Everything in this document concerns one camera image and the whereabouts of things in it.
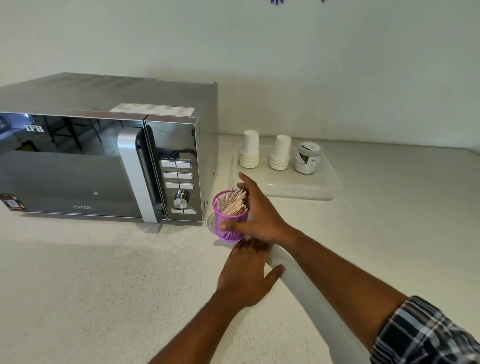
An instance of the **speckled countertop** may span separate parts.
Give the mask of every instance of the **speckled countertop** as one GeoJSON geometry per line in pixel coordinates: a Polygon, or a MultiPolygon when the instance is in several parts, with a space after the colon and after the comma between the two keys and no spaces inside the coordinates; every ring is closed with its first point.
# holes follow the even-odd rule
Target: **speckled countertop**
{"type": "MultiPolygon", "coordinates": [[[[212,193],[226,188],[220,138],[212,193]]],[[[480,157],[445,148],[322,143],[333,201],[273,198],[295,227],[480,338],[480,157]]],[[[203,227],[26,217],[0,206],[0,362],[147,363],[213,293],[229,253],[203,227]]],[[[243,310],[213,363],[365,363],[298,266],[243,310]]]]}

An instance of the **microwave oven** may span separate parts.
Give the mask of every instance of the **microwave oven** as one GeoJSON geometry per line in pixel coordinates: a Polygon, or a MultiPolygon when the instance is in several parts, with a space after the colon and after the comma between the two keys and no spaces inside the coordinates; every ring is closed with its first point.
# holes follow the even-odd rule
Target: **microwave oven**
{"type": "Polygon", "coordinates": [[[0,87],[12,211],[198,224],[217,158],[216,83],[59,73],[0,87]]]}

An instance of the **purple mesh cup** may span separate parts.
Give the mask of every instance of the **purple mesh cup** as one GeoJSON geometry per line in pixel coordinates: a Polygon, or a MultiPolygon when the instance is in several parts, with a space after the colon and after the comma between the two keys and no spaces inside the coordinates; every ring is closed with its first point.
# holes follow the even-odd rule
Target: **purple mesh cup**
{"type": "Polygon", "coordinates": [[[230,221],[247,221],[248,210],[238,216],[224,215],[220,209],[225,205],[228,200],[228,195],[231,190],[225,190],[215,195],[213,198],[213,210],[215,211],[215,234],[226,242],[236,242],[243,238],[245,234],[241,232],[233,231],[220,231],[220,225],[227,220],[230,221]]]}

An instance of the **white tray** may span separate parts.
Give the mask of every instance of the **white tray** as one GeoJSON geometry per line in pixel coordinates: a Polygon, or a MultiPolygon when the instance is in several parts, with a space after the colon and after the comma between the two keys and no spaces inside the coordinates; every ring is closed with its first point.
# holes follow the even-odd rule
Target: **white tray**
{"type": "Polygon", "coordinates": [[[342,188],[340,180],[335,174],[325,154],[317,164],[312,174],[297,172],[295,163],[296,148],[290,149],[290,162],[286,170],[274,170],[268,165],[268,158],[273,146],[259,146],[260,162],[256,168],[244,168],[240,165],[239,148],[232,159],[228,188],[236,186],[241,179],[238,173],[242,172],[255,180],[266,196],[299,198],[305,200],[330,201],[334,192],[342,188]]]}

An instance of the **jar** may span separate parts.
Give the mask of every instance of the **jar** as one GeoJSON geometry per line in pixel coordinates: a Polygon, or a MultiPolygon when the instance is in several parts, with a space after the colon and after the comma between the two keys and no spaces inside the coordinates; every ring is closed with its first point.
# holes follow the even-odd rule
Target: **jar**
{"type": "Polygon", "coordinates": [[[322,147],[318,144],[314,142],[300,142],[297,145],[295,169],[304,174],[315,172],[322,153],[322,147]]]}

